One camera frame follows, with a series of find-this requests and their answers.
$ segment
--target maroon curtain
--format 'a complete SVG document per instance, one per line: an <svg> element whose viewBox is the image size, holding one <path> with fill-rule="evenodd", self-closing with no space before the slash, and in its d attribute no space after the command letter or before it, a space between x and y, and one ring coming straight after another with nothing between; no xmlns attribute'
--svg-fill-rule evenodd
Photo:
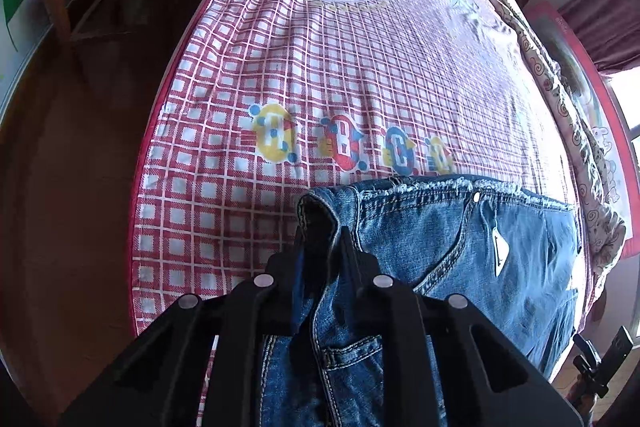
<svg viewBox="0 0 640 427"><path fill-rule="evenodd" d="M640 66L640 0L571 0L559 12L598 71Z"/></svg>

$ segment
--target wooden floor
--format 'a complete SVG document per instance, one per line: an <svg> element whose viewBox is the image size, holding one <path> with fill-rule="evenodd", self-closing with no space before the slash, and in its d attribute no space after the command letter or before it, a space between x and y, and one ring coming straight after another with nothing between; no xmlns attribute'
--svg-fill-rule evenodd
<svg viewBox="0 0 640 427"><path fill-rule="evenodd" d="M200 0L171 24L45 44L2 123L0 350L45 425L132 339L126 250L140 140L164 68Z"/></svg>

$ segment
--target blue denim jeans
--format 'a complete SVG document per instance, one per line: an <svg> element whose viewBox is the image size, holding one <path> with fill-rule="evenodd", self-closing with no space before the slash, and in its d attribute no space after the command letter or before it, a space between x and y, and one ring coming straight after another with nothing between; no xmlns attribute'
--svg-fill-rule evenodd
<svg viewBox="0 0 640 427"><path fill-rule="evenodd" d="M266 340L265 427L382 424L382 340L355 332L340 227L416 293L465 295L546 377L574 333L576 292L566 288L580 245L570 205L478 176L394 177L314 188L298 217L305 320L295 337Z"/></svg>

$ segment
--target bed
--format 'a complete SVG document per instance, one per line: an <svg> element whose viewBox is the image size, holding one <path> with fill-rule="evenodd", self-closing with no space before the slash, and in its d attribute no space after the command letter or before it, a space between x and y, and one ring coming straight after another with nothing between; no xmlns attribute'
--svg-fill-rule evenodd
<svg viewBox="0 0 640 427"><path fill-rule="evenodd" d="M521 15L514 0L203 0L132 190L135 332L183 293L222 295L259 273L292 240L307 188L452 172L575 205L583 327L615 262L596 255L616 245L595 239L593 206L607 233L620 224L588 198L586 138L563 120L575 111Z"/></svg>

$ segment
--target plaid fabric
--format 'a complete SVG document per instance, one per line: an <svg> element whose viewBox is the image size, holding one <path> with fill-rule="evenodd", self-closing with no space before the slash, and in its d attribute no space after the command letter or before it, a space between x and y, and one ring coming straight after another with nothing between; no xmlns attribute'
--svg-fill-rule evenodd
<svg viewBox="0 0 640 427"><path fill-rule="evenodd" d="M132 201L138 332L182 293L261 271L312 186L464 172L577 202L488 0L205 0L181 45Z"/></svg>

